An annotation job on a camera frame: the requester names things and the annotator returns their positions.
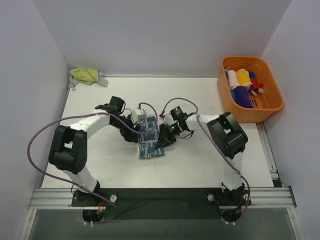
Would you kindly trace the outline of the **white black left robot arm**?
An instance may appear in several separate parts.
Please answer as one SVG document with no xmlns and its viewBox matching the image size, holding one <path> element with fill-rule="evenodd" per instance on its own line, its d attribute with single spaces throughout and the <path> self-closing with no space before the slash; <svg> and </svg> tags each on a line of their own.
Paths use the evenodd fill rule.
<svg viewBox="0 0 320 240">
<path fill-rule="evenodd" d="M 59 125 L 54 132 L 48 160 L 51 165 L 63 171 L 77 189 L 84 193 L 83 200 L 90 206 L 101 201 L 100 183 L 92 177 L 86 167 L 88 139 L 106 126 L 119 129 L 125 141 L 138 142 L 139 120 L 146 116 L 143 109 L 131 110 L 123 115 L 126 103 L 120 97 L 112 96 L 109 103 L 94 108 L 93 115 L 69 126 Z"/>
</svg>

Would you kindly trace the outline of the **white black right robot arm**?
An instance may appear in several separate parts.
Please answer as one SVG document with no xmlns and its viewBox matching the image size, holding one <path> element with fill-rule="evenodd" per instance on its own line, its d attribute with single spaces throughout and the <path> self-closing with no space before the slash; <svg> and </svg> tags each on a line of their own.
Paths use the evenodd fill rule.
<svg viewBox="0 0 320 240">
<path fill-rule="evenodd" d="M 174 123 L 162 123 L 156 148 L 165 148 L 176 142 L 177 136 L 184 132 L 202 131 L 224 159 L 223 182 L 221 183 L 224 203 L 233 205 L 244 191 L 242 157 L 248 136 L 230 112 L 221 115 L 199 115 L 174 113 Z"/>
</svg>

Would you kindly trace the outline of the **blue white patterned towel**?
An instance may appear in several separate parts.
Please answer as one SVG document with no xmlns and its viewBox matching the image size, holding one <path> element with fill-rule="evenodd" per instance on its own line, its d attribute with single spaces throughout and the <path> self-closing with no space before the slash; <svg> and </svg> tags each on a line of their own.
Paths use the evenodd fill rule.
<svg viewBox="0 0 320 240">
<path fill-rule="evenodd" d="M 139 122 L 139 131 L 147 132 L 153 127 L 155 129 L 148 134 L 138 135 L 138 156 L 140 160 L 149 160 L 154 158 L 163 157 L 165 151 L 162 147 L 156 148 L 159 138 L 159 126 L 156 125 L 155 115 L 147 115 L 146 118 Z"/>
</svg>

